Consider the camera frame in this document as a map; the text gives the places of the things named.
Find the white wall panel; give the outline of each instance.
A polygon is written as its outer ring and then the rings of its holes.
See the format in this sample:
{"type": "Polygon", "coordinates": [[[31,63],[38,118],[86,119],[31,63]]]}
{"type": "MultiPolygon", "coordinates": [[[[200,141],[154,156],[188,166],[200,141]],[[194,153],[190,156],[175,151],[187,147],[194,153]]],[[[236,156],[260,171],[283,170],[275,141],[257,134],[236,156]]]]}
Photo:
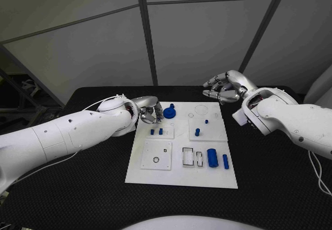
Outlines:
{"type": "Polygon", "coordinates": [[[0,0],[0,41],[138,3],[138,0],[0,0]]]}
{"type": "Polygon", "coordinates": [[[239,70],[269,0],[149,5],[159,85],[203,85],[239,70]]]}
{"type": "Polygon", "coordinates": [[[332,64],[332,1],[283,0],[244,74],[307,93],[332,64]]]}
{"type": "Polygon", "coordinates": [[[5,47],[64,103],[80,87],[152,85],[139,8],[5,47]]]}

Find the blue object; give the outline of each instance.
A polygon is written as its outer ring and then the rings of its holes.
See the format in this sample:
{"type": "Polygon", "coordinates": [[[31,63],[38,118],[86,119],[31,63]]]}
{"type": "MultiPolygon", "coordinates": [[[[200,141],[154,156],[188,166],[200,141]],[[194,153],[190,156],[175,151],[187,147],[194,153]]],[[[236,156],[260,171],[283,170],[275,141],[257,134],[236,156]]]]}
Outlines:
{"type": "Polygon", "coordinates": [[[208,149],[208,160],[210,160],[210,167],[216,168],[218,167],[218,158],[217,158],[217,150],[208,149]]]}
{"type": "Polygon", "coordinates": [[[165,109],[164,111],[165,118],[172,119],[177,115],[175,112],[175,104],[171,104],[169,108],[165,109]]]}
{"type": "Polygon", "coordinates": [[[197,128],[197,132],[195,132],[195,136],[198,137],[200,136],[200,128],[197,128]]]}
{"type": "Polygon", "coordinates": [[[223,155],[226,169],[230,169],[227,154],[223,155]]]}

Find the white board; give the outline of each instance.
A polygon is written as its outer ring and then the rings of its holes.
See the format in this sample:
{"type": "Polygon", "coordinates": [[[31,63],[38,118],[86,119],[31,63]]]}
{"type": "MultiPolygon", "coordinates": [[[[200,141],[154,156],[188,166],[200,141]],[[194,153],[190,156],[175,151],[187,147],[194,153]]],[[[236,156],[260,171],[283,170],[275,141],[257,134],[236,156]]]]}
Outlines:
{"type": "Polygon", "coordinates": [[[177,116],[172,119],[164,119],[162,123],[149,125],[142,120],[138,124],[138,131],[133,142],[133,150],[130,164],[128,170],[126,183],[135,184],[165,184],[197,187],[234,188],[237,189],[237,179],[233,167],[233,158],[227,141],[204,141],[190,140],[190,122],[210,120],[210,124],[218,123],[224,127],[224,120],[220,111],[218,102],[161,102],[164,109],[175,104],[177,116]],[[152,138],[151,130],[155,129],[155,135],[159,135],[159,129],[174,128],[174,139],[152,138]],[[145,152],[145,144],[148,141],[172,142],[172,166],[171,170],[142,169],[142,160],[145,152]],[[184,148],[194,149],[194,167],[184,166],[184,148]],[[208,165],[207,150],[217,150],[218,167],[211,168],[208,165]],[[203,167],[198,166],[198,154],[203,152],[203,167]],[[230,169],[224,168],[223,154],[229,156],[230,169]]]}

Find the black textured tablecloth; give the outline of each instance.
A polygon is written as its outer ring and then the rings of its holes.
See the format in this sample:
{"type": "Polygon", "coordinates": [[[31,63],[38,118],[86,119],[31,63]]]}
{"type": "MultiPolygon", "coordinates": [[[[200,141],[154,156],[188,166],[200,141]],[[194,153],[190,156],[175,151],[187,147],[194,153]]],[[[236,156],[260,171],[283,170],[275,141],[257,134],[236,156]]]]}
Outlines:
{"type": "MultiPolygon", "coordinates": [[[[298,98],[286,87],[289,94],[298,98]]],[[[76,91],[63,115],[125,93],[161,101],[217,102],[203,87],[89,87],[76,91]]],[[[281,131],[266,137],[242,127],[221,107],[239,189],[126,184],[135,132],[110,138],[18,183],[0,207],[0,220],[32,229],[122,229],[155,217],[200,215],[268,230],[331,230],[332,197],[318,188],[308,152],[281,131]]],[[[320,157],[332,187],[332,161],[320,157]]]]}

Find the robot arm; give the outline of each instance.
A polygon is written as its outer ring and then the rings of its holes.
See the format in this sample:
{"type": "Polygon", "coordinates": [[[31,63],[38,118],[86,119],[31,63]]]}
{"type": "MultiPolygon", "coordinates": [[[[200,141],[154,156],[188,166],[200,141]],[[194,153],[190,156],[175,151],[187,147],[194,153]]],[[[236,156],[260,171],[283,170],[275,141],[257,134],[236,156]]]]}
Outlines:
{"type": "Polygon", "coordinates": [[[74,114],[0,136],[0,194],[15,180],[35,167],[70,155],[110,137],[135,131],[136,121],[158,123],[164,109],[158,98],[146,96],[129,100],[117,96],[103,101],[99,111],[74,114]]]}
{"type": "Polygon", "coordinates": [[[236,70],[217,75],[204,87],[211,85],[211,91],[203,93],[217,98],[221,104],[237,101],[240,97],[244,99],[240,110],[233,114],[242,126],[252,123],[265,135],[276,129],[282,130],[296,145],[332,160],[331,109],[314,104],[298,104],[292,96],[278,88],[259,89],[236,70]]]}

